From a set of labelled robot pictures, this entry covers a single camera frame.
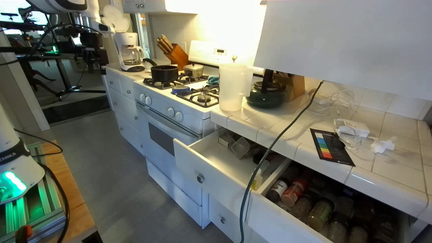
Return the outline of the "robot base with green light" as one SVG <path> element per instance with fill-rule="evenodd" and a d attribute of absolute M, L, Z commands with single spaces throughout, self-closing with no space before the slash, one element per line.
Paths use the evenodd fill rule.
<path fill-rule="evenodd" d="M 37 163 L 18 136 L 0 105 L 0 203 L 6 204 L 23 198 L 25 193 L 50 174 L 56 184 L 64 209 L 64 223 L 55 243 L 62 243 L 68 228 L 68 201 L 63 188 L 45 165 Z"/>

